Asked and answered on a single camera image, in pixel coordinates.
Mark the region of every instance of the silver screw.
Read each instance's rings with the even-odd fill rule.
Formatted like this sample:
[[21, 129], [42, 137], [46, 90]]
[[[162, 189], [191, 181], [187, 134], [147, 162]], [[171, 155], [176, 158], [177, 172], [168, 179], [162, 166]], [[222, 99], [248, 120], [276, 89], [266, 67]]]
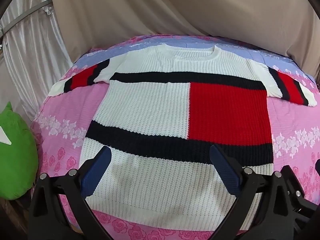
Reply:
[[45, 179], [46, 177], [47, 177], [47, 174], [46, 174], [46, 173], [41, 173], [39, 178], [40, 178], [40, 179]]
[[77, 170], [76, 170], [76, 169], [71, 169], [71, 170], [68, 172], [68, 174], [69, 174], [70, 176], [74, 176], [74, 175], [77, 174]]
[[277, 178], [281, 178], [282, 174], [281, 174], [281, 172], [276, 171], [276, 172], [275, 172], [275, 176], [276, 176]]
[[251, 174], [251, 173], [252, 173], [252, 169], [249, 168], [249, 167], [245, 167], [245, 168], [244, 168], [244, 173], [246, 173], [246, 174]]

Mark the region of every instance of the mattress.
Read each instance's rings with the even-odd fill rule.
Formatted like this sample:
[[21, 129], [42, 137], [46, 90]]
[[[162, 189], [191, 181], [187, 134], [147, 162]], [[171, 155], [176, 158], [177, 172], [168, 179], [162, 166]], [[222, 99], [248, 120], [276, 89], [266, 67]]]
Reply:
[[[239, 41], [214, 37], [149, 35], [135, 37], [107, 50], [92, 50], [83, 55], [62, 78], [68, 78], [88, 66], [130, 50], [166, 43], [170, 46], [209, 48], [217, 45], [239, 56], [266, 64], [301, 82], [310, 89], [315, 99], [319, 91], [312, 77], [305, 75], [290, 58], [258, 49]], [[79, 167], [81, 146], [100, 102], [108, 91], [108, 84], [97, 83], [58, 97], [47, 98], [31, 127], [36, 134], [39, 153], [39, 173], [50, 176], [66, 174]], [[305, 107], [277, 98], [268, 98], [271, 124], [274, 170], [290, 165], [300, 181], [305, 198], [319, 203], [320, 177], [314, 169], [320, 159], [320, 106]], [[77, 225], [65, 196], [61, 200], [69, 221]], [[210, 232], [181, 231], [138, 225], [93, 210], [98, 220], [117, 239], [207, 239]]]

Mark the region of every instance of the stuffed toy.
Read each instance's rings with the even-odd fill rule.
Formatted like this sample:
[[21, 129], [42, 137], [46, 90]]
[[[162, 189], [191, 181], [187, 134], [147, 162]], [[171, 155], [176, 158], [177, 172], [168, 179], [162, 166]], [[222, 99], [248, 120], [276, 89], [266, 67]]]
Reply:
[[34, 136], [9, 102], [0, 113], [0, 197], [24, 195], [36, 179], [38, 154]]

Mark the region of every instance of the knit sweater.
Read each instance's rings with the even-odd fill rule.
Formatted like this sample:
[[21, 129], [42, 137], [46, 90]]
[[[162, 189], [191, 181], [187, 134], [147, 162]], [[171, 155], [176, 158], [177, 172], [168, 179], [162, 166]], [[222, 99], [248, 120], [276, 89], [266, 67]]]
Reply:
[[[49, 96], [96, 82], [110, 83], [86, 134], [80, 164], [103, 145], [112, 161], [92, 209], [158, 228], [215, 230], [235, 197], [209, 159], [219, 144], [228, 156], [271, 175], [268, 96], [316, 106], [291, 77], [218, 47], [162, 44], [130, 51], [56, 83]], [[256, 194], [242, 226], [259, 204]]]

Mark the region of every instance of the sweater sleeve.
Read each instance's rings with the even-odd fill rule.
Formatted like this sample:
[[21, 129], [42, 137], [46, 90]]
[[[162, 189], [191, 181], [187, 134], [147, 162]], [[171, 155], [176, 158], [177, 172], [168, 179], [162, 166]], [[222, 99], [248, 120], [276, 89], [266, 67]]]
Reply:
[[297, 80], [262, 63], [252, 63], [254, 72], [266, 87], [268, 97], [281, 98], [298, 105], [317, 105], [314, 94]]
[[48, 96], [55, 97], [57, 95], [72, 91], [78, 87], [91, 86], [97, 82], [103, 81], [109, 83], [110, 78], [123, 62], [124, 55], [119, 55], [111, 59], [102, 61], [93, 65], [78, 74], [55, 83]]

